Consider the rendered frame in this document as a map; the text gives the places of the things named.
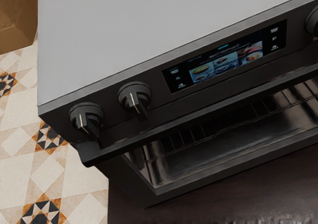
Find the black oven with grey top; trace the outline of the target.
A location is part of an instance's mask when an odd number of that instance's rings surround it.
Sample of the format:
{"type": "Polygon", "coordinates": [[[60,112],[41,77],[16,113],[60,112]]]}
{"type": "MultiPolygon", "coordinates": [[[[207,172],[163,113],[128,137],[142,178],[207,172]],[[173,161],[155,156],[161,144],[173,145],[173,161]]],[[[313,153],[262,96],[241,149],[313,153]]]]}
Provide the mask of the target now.
{"type": "Polygon", "coordinates": [[[39,0],[38,36],[39,116],[107,157],[318,73],[318,0],[39,0]]]}

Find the black oven door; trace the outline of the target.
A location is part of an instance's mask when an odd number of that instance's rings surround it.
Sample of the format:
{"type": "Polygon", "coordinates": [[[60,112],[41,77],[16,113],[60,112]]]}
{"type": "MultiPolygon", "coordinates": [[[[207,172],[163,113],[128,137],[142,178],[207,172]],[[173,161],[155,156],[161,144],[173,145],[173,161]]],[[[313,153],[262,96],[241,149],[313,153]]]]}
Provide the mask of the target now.
{"type": "Polygon", "coordinates": [[[98,143],[76,148],[147,208],[316,143],[318,76],[113,157],[98,143]]]}

